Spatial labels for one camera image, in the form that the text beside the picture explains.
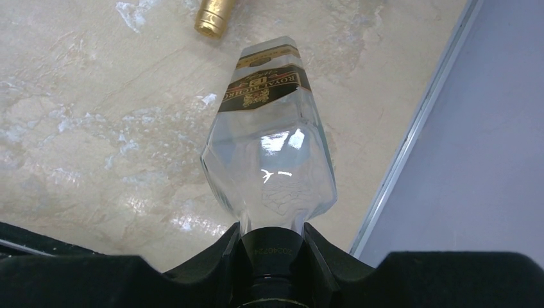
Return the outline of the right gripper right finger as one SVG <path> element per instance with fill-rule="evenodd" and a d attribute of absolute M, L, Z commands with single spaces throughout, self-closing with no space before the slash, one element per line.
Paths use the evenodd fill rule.
<path fill-rule="evenodd" d="M 369 266 L 308 223 L 297 239 L 316 307 L 543 306 L 543 269 L 520 253 L 401 251 Z"/>

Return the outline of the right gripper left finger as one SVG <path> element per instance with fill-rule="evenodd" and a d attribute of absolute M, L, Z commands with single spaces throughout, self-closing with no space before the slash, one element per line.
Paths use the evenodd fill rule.
<path fill-rule="evenodd" d="M 226 307 L 234 223 L 191 259 L 160 272 L 138 255 L 105 255 L 1 224 L 2 307 Z"/>

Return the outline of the dark bottle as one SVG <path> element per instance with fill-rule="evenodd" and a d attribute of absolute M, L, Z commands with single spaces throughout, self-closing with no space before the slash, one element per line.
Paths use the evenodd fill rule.
<path fill-rule="evenodd" d="M 201 154 L 239 222 L 232 307 L 311 307 L 304 224 L 337 201 L 310 82 L 288 36 L 243 49 Z"/>

